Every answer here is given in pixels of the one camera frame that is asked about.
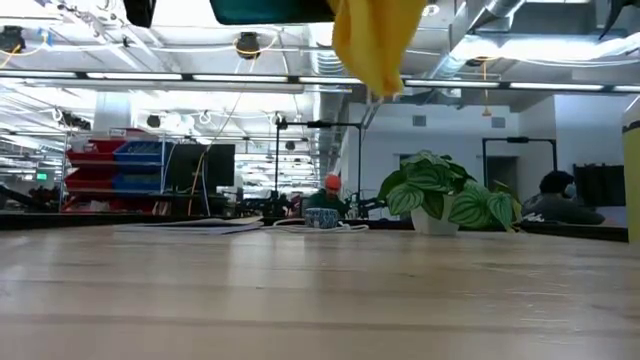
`shelf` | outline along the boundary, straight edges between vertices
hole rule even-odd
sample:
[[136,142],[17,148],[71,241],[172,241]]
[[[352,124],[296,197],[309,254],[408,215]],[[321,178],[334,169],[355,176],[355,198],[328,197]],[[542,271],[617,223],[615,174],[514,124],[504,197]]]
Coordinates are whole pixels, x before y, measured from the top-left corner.
[[[182,193],[171,193],[164,192],[160,194],[155,191],[146,191],[146,190],[114,190],[114,189],[67,189],[69,194],[112,194],[112,195],[145,195],[149,197],[167,197],[167,198],[201,198],[202,193],[191,194],[182,194]],[[209,194],[210,199],[220,198],[219,194]]]
[[161,167],[161,162],[135,162],[135,161],[91,161],[91,160],[79,160],[73,161],[72,166],[75,165],[104,165],[104,166],[156,166]]
[[77,189],[67,189],[67,192],[69,194],[113,194],[113,195],[117,195],[117,194],[137,194],[137,195],[159,195],[162,196],[162,194],[158,193],[158,192],[153,192],[153,191],[147,191],[147,190],[114,190],[114,189],[83,189],[83,188],[77,188]]

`wooden table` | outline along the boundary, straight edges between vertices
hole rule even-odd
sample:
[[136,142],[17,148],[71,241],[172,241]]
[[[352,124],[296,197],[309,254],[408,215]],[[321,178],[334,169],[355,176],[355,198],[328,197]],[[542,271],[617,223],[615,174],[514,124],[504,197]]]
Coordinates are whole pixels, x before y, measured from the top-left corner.
[[0,359],[640,359],[640,253],[76,228],[0,235]]

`computer monitor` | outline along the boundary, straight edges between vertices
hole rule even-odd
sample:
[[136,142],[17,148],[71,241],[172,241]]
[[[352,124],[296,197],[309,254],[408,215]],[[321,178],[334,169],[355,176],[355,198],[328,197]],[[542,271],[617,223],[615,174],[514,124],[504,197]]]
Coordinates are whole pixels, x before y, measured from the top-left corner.
[[190,189],[198,169],[198,162],[206,152],[206,168],[200,167],[197,174],[196,191],[201,191],[202,171],[205,170],[207,190],[215,193],[217,186],[233,186],[235,179],[235,145],[177,144],[169,159],[166,187],[177,192]]

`person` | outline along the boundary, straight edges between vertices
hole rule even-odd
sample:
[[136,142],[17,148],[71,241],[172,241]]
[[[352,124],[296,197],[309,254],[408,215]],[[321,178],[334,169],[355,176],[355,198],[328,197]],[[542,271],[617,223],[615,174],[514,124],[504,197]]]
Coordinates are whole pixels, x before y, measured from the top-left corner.
[[613,225],[595,211],[571,199],[576,196],[574,178],[564,171],[552,171],[540,182],[540,193],[522,205],[525,221],[551,221],[574,225]]
[[324,180],[324,189],[320,189],[311,195],[306,201],[305,208],[335,209],[338,210],[341,217],[345,217],[349,211],[349,207],[340,201],[338,197],[341,186],[342,181],[340,177],[333,174],[328,175]]

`yellow cloth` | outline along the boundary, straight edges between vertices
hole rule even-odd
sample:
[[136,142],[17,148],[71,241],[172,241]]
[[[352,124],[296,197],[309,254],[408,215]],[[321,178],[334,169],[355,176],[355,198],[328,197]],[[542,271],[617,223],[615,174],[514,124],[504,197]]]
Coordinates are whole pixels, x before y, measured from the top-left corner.
[[379,96],[402,91],[400,66],[427,0],[327,0],[336,14],[333,48]]

